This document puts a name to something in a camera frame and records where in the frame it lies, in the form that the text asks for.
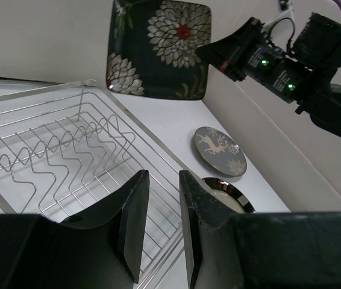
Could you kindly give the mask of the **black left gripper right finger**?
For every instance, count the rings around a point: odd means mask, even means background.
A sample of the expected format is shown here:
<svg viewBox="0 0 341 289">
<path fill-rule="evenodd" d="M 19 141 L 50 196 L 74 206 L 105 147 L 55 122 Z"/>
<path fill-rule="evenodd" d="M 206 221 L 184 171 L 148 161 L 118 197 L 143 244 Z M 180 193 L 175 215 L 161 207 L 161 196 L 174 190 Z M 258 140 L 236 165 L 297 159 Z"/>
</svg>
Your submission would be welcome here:
<svg viewBox="0 0 341 289">
<path fill-rule="evenodd" d="M 248 288 L 240 214 L 213 197 L 188 170 L 179 172 L 189 288 Z"/>
</svg>

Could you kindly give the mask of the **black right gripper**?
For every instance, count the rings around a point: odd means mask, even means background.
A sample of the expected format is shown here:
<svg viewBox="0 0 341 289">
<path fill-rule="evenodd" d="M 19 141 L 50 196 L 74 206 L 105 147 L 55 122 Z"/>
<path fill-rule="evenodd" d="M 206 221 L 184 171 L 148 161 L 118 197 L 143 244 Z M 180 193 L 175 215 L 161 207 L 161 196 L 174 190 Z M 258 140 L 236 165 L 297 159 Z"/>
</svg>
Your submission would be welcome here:
<svg viewBox="0 0 341 289">
<path fill-rule="evenodd" d="M 233 81 L 249 76 L 265 87 L 279 87 L 282 49 L 262 29 L 261 21 L 250 17 L 234 33 L 199 47 L 196 54 Z"/>
</svg>

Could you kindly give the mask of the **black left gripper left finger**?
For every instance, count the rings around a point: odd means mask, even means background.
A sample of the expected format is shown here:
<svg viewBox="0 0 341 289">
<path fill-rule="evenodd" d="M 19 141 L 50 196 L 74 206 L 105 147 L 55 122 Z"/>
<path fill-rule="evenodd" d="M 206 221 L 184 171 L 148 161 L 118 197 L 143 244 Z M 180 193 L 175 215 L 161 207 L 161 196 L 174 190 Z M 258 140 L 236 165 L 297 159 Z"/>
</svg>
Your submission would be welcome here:
<svg viewBox="0 0 341 289">
<path fill-rule="evenodd" d="M 68 283 L 138 283 L 149 183 L 149 172 L 139 170 L 115 192 L 62 221 Z"/>
</svg>

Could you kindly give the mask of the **black rimmed striped round plate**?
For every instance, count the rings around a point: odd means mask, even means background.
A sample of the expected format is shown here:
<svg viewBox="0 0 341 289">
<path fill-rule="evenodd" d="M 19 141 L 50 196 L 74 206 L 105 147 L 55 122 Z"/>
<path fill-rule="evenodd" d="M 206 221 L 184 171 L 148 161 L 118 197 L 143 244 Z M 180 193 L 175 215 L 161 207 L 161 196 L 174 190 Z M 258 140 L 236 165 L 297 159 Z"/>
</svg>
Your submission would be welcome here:
<svg viewBox="0 0 341 289">
<path fill-rule="evenodd" d="M 211 194 L 233 211 L 256 213 L 248 198 L 235 186 L 219 178 L 207 177 L 203 181 L 211 188 Z"/>
</svg>

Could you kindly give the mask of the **black square floral plate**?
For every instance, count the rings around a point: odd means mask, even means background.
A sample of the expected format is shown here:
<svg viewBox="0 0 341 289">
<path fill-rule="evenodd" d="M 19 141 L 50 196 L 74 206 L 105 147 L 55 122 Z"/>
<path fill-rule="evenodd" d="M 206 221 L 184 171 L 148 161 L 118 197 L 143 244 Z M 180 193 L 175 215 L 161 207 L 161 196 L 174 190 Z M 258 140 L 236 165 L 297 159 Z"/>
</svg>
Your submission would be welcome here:
<svg viewBox="0 0 341 289">
<path fill-rule="evenodd" d="M 211 10 L 185 1 L 114 1 L 106 87 L 156 99 L 201 100 L 208 63 L 198 47 L 211 40 Z"/>
</svg>

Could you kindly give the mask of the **grey round deer plate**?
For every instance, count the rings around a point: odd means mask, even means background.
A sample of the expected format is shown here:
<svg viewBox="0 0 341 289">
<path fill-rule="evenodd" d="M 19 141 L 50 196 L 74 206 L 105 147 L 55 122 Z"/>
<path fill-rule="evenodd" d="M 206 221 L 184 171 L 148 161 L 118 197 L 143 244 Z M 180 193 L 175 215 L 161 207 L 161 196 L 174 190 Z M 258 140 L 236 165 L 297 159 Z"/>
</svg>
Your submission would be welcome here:
<svg viewBox="0 0 341 289">
<path fill-rule="evenodd" d="M 241 148 L 225 133 L 203 126 L 195 131 L 193 139 L 202 159 L 218 172 L 232 177 L 246 172 L 247 162 Z"/>
</svg>

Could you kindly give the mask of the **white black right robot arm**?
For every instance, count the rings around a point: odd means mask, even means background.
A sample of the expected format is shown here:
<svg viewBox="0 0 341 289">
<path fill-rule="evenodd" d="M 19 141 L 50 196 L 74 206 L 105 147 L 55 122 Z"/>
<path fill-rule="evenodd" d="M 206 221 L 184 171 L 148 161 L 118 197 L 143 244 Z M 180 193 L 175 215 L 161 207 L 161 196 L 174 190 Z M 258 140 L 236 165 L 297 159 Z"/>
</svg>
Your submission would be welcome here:
<svg viewBox="0 0 341 289">
<path fill-rule="evenodd" d="M 251 17 L 231 35 L 199 47 L 197 56 L 232 81 L 247 76 L 306 112 L 321 129 L 341 137 L 341 24 L 312 13 L 295 42 L 275 46 L 260 20 Z"/>
</svg>

